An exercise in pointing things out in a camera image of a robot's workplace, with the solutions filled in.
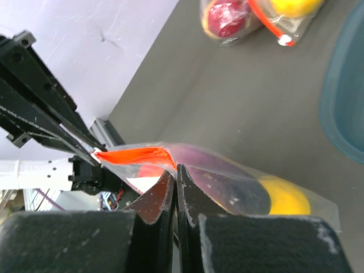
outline red fruit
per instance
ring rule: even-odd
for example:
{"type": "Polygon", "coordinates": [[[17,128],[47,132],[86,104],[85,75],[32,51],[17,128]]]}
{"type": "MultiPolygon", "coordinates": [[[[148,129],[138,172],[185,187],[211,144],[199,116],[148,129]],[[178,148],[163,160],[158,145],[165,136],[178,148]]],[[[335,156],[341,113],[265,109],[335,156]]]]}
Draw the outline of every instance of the red fruit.
{"type": "Polygon", "coordinates": [[[208,11],[209,30],[221,38],[232,36],[245,27],[250,13],[246,0],[216,0],[208,11]]]}

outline yellow ball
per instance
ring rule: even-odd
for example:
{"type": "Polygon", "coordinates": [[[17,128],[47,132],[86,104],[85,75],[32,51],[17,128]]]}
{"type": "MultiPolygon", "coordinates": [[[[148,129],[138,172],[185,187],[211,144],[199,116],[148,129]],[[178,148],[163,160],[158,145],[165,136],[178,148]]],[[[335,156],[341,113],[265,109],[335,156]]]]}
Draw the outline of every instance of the yellow ball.
{"type": "Polygon", "coordinates": [[[289,18],[305,16],[319,8],[324,0],[271,0],[276,13],[289,18]]]}
{"type": "Polygon", "coordinates": [[[309,215],[311,208],[308,199],[296,185],[275,176],[264,176],[259,182],[267,190],[271,199],[269,214],[309,215]]]}

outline red zipper seal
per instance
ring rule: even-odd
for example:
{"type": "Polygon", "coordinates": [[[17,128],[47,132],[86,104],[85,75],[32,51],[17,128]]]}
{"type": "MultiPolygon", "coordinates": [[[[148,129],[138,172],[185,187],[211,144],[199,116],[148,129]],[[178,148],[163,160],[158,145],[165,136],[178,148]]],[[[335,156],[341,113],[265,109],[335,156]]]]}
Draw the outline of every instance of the red zipper seal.
{"type": "Polygon", "coordinates": [[[250,8],[253,10],[258,19],[267,27],[267,29],[270,30],[270,32],[272,32],[278,38],[278,43],[281,46],[292,47],[295,45],[295,42],[289,35],[285,34],[280,28],[276,27],[274,24],[270,22],[268,17],[266,17],[266,14],[259,7],[259,5],[255,0],[247,0],[247,1],[250,8]]]}

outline plastic bag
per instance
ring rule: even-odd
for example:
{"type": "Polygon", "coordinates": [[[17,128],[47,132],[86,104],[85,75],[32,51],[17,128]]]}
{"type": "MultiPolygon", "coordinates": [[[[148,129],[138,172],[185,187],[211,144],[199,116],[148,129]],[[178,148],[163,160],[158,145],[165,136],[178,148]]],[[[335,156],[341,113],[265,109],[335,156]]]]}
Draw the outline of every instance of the plastic bag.
{"type": "Polygon", "coordinates": [[[293,46],[306,31],[325,0],[247,0],[255,15],[278,38],[293,46]]]}
{"type": "Polygon", "coordinates": [[[220,44],[238,42],[262,26],[247,0],[200,0],[205,33],[220,44]]]}
{"type": "Polygon", "coordinates": [[[164,170],[176,175],[186,166],[195,184],[231,214],[312,215],[340,231],[337,205],[275,176],[270,176],[190,144],[138,144],[99,152],[105,167],[143,194],[164,170]]]}

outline blue plastic bin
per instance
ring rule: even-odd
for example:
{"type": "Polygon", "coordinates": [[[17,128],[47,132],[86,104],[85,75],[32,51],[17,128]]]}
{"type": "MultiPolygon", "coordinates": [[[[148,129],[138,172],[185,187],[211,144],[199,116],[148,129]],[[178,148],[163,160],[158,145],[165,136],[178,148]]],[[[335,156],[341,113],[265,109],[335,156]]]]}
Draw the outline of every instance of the blue plastic bin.
{"type": "Polygon", "coordinates": [[[364,163],[364,1],[339,36],[324,81],[320,121],[339,150],[364,163]]]}

